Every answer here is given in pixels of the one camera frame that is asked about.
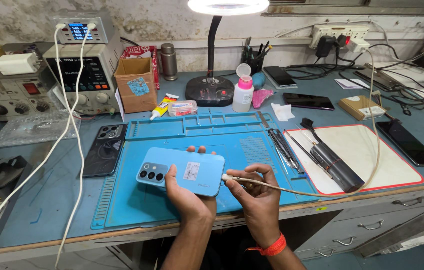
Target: human hand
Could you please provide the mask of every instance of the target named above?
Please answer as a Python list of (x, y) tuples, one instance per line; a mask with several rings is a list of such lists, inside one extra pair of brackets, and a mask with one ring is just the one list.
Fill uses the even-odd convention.
[[(189, 146), (188, 152), (194, 152), (195, 147)], [(197, 153), (205, 153), (205, 147), (199, 147)], [(191, 191), (179, 187), (176, 180), (177, 168), (174, 164), (170, 166), (165, 175), (167, 197), (177, 208), (182, 218), (182, 224), (197, 223), (212, 225), (217, 215), (217, 202), (214, 197), (200, 196)]]
[[(278, 187), (272, 168), (265, 164), (252, 164), (244, 170), (228, 169), (226, 172), (240, 178), (248, 178)], [(245, 222), (250, 234), (262, 249), (267, 249), (280, 237), (279, 200), (280, 190), (254, 183), (242, 187), (235, 180), (227, 180), (225, 185), (244, 208)]]

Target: blue silicone repair mat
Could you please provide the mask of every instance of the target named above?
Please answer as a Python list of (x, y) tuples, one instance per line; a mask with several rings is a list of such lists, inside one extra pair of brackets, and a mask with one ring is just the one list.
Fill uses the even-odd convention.
[[(277, 128), (269, 114), (263, 114), (270, 128)], [(176, 222), (179, 214), (164, 188), (138, 183), (135, 176), (151, 147), (186, 150), (206, 146), (225, 158), (225, 168), (243, 170), (253, 163), (269, 164), (280, 187), (315, 193), (306, 174), (297, 174), (279, 159), (267, 129), (256, 112), (208, 114), (131, 120), (116, 175), (106, 177), (92, 229), (117, 226), (151, 227)], [(217, 199), (217, 214), (242, 209), (223, 182)], [(282, 192), (280, 205), (318, 198)]]

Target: orange wrist thread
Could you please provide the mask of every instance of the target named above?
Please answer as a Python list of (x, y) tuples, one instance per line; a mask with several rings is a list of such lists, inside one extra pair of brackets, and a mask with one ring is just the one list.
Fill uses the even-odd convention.
[(246, 250), (257, 250), (260, 252), (262, 256), (275, 256), (282, 252), (282, 250), (287, 246), (287, 242), (285, 241), (285, 237), (282, 233), (280, 233), (279, 240), (275, 241), (271, 246), (267, 249), (262, 249), (261, 247), (250, 247)]

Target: red switch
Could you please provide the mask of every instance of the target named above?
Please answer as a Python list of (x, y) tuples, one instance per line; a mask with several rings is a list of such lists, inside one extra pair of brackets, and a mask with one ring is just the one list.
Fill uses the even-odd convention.
[(29, 95), (39, 95), (39, 89), (35, 86), (34, 83), (23, 83), (22, 84), (25, 90), (29, 93)]

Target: black lamp base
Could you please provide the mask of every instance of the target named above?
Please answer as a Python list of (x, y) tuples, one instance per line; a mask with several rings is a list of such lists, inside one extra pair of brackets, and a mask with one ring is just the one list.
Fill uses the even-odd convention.
[(232, 104), (234, 88), (222, 77), (197, 77), (187, 83), (185, 98), (196, 101), (198, 107), (225, 107)]

